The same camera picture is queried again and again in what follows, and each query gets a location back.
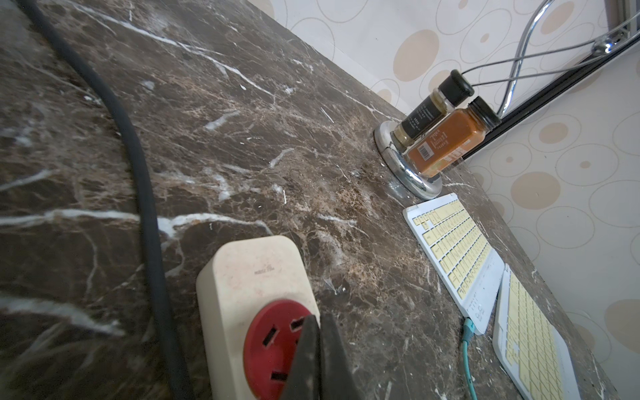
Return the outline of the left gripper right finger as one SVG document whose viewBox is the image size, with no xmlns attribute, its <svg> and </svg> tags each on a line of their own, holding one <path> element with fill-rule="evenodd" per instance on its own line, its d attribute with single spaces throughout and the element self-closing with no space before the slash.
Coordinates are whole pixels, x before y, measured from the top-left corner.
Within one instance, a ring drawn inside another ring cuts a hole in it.
<svg viewBox="0 0 640 400">
<path fill-rule="evenodd" d="M 335 317 L 323 313 L 320 320 L 320 398 L 360 399 Z"/>
</svg>

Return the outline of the white keyboard yellow keys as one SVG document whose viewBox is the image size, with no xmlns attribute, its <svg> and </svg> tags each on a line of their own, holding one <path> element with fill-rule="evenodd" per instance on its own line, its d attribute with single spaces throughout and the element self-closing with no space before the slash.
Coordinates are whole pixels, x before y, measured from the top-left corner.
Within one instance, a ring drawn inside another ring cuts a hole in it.
<svg viewBox="0 0 640 400">
<path fill-rule="evenodd" d="M 406 208 L 403 216 L 463 316 L 485 334 L 505 262 L 480 226 L 454 193 Z"/>
<path fill-rule="evenodd" d="M 498 290 L 493 347 L 523 398 L 581 398 L 568 346 L 510 266 Z"/>
</svg>

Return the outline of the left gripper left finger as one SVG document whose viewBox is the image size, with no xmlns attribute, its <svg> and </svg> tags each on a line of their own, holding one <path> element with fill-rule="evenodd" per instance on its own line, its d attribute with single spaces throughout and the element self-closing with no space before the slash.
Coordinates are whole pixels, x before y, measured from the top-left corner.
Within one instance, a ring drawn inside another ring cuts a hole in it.
<svg viewBox="0 0 640 400">
<path fill-rule="evenodd" d="M 280 400 L 316 400 L 320 394 L 320 334 L 311 314 L 303 329 Z"/>
</svg>

